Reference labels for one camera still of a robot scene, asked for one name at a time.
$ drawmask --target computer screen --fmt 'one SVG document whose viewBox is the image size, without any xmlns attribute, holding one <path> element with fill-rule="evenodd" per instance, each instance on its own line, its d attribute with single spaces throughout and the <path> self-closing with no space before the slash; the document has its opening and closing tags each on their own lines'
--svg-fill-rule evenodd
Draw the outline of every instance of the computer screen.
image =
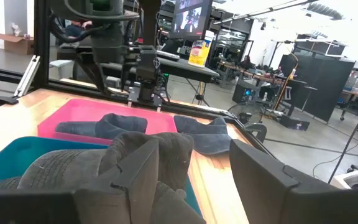
<svg viewBox="0 0 358 224">
<path fill-rule="evenodd" d="M 203 39 L 211 7 L 212 0 L 177 0 L 170 38 Z"/>
</svg>

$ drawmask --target concrete floor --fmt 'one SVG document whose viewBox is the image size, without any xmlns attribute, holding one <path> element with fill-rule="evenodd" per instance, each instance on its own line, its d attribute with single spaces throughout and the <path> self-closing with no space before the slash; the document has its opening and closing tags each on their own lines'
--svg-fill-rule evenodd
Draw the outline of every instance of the concrete floor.
<svg viewBox="0 0 358 224">
<path fill-rule="evenodd" d="M 51 48 L 50 59 L 56 59 L 56 49 Z M 27 67 L 30 56 L 14 55 L 0 50 L 0 68 L 24 72 Z M 71 77 L 72 65 L 60 70 L 50 68 L 50 78 L 60 79 Z M 198 82 L 191 80 L 197 88 Z M 0 86 L 0 95 L 10 94 L 8 91 L 14 91 L 15 87 L 3 84 Z M 168 93 L 174 100 L 191 103 L 195 91 L 182 77 L 171 75 L 168 82 Z M 234 86 L 230 89 L 223 89 L 215 84 L 208 84 L 206 88 L 205 100 L 210 106 L 227 110 L 236 103 L 231 100 L 234 93 Z M 312 175 L 313 167 L 320 162 L 331 161 L 340 156 L 349 136 L 358 122 L 358 117 L 353 114 L 346 114 L 345 120 L 340 121 L 341 111 L 335 109 L 328 124 L 324 124 L 316 119 L 295 111 L 294 116 L 302 117 L 310 121 L 307 131 L 296 131 L 287 129 L 276 121 L 263 119 L 263 124 L 267 127 L 267 139 L 264 145 L 282 162 L 306 173 Z M 358 132 L 352 140 L 349 149 L 358 144 Z M 316 178 L 327 181 L 336 165 L 336 161 L 318 166 L 315 169 Z M 351 149 L 344 156 L 337 174 L 345 173 L 351 164 L 358 166 L 358 145 Z"/>
</svg>

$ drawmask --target pink tray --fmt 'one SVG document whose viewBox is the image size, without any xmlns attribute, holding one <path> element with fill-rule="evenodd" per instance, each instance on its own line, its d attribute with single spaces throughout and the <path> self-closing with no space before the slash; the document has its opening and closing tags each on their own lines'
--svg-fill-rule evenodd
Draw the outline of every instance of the pink tray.
<svg viewBox="0 0 358 224">
<path fill-rule="evenodd" d="M 162 132 L 175 133 L 177 131 L 173 117 L 169 114 L 129 108 L 121 105 L 98 103 L 90 100 L 70 100 L 38 125 L 38 136 L 44 138 L 109 145 L 112 142 L 109 139 L 55 132 L 57 125 L 61 122 L 99 121 L 104 115 L 109 113 L 145 118 L 147 120 L 146 134 L 157 134 Z"/>
</svg>

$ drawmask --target teal tray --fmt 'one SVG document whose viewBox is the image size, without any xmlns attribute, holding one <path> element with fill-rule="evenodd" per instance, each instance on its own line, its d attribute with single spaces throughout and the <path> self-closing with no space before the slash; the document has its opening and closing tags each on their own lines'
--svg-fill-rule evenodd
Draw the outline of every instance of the teal tray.
<svg viewBox="0 0 358 224">
<path fill-rule="evenodd" d="M 0 180 L 24 174 L 38 157 L 62 149 L 105 149 L 107 146 L 82 142 L 63 141 L 38 137 L 23 137 L 14 140 L 0 152 Z M 190 180 L 186 183 L 186 202 L 201 215 Z"/>
</svg>

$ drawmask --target monitor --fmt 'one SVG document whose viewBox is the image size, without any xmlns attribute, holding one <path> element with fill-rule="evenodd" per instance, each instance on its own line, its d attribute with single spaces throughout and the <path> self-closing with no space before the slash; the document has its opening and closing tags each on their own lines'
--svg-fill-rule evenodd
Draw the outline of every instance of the monitor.
<svg viewBox="0 0 358 224">
<path fill-rule="evenodd" d="M 177 0 L 170 38 L 204 39 L 211 8 L 212 0 Z"/>
</svg>

